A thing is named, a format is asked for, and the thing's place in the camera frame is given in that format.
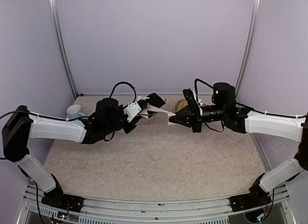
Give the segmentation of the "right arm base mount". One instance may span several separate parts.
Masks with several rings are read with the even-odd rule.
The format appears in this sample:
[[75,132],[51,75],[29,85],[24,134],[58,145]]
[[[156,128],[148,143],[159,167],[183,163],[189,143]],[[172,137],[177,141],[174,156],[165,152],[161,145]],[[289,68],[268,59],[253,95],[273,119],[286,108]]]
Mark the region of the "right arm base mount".
[[232,196],[229,198],[229,201],[233,212],[260,207],[265,205],[266,203],[269,204],[272,202],[269,194],[266,194],[265,196],[260,198],[254,197],[250,193]]

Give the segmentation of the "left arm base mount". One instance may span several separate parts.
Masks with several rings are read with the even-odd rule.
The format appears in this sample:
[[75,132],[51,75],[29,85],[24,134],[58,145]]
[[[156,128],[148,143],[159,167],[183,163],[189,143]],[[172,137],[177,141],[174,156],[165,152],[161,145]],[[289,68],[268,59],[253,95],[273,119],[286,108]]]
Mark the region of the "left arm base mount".
[[48,196],[45,194],[41,200],[41,203],[44,205],[49,205],[54,208],[73,211],[73,212],[81,212],[81,208],[83,206],[84,198],[69,194],[63,194],[59,196]]

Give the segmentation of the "pink folding umbrella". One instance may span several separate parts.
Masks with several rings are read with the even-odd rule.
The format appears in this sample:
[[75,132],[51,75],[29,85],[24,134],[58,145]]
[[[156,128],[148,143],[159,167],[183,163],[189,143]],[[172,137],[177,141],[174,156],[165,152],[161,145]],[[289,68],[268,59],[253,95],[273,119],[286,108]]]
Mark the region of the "pink folding umbrella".
[[174,126],[176,123],[169,121],[169,118],[173,117],[175,113],[164,109],[167,104],[167,99],[162,98],[156,93],[149,94],[148,96],[137,95],[137,102],[142,101],[146,103],[146,108],[142,109],[138,114],[138,117],[143,117],[145,119],[151,119],[156,114],[166,114],[168,126]]

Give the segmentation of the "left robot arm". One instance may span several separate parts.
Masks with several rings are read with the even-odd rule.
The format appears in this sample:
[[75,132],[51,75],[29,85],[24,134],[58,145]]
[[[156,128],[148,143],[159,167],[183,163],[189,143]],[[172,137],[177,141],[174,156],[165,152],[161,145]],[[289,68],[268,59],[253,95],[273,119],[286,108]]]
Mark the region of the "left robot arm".
[[117,131],[130,133],[135,129],[139,114],[147,108],[145,97],[128,105],[119,105],[114,98],[97,102],[95,112],[89,117],[62,119],[31,113],[25,105],[9,112],[10,118],[2,128],[4,157],[16,163],[21,171],[32,179],[52,200],[62,200],[63,189],[58,180],[49,173],[30,153],[29,139],[66,140],[84,145],[107,141]]

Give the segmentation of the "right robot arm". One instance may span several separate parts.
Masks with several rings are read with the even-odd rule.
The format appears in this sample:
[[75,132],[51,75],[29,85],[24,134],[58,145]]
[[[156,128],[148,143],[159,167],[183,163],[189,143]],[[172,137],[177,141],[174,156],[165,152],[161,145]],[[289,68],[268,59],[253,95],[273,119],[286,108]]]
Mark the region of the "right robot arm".
[[184,89],[185,106],[169,118],[169,122],[200,133],[202,125],[219,121],[223,128],[237,133],[260,133],[293,140],[299,144],[293,159],[289,159],[260,176],[250,187],[253,198],[265,197],[276,186],[294,179],[308,169],[308,117],[272,114],[240,104],[235,88],[218,82],[212,87],[212,105],[203,106],[198,91]]

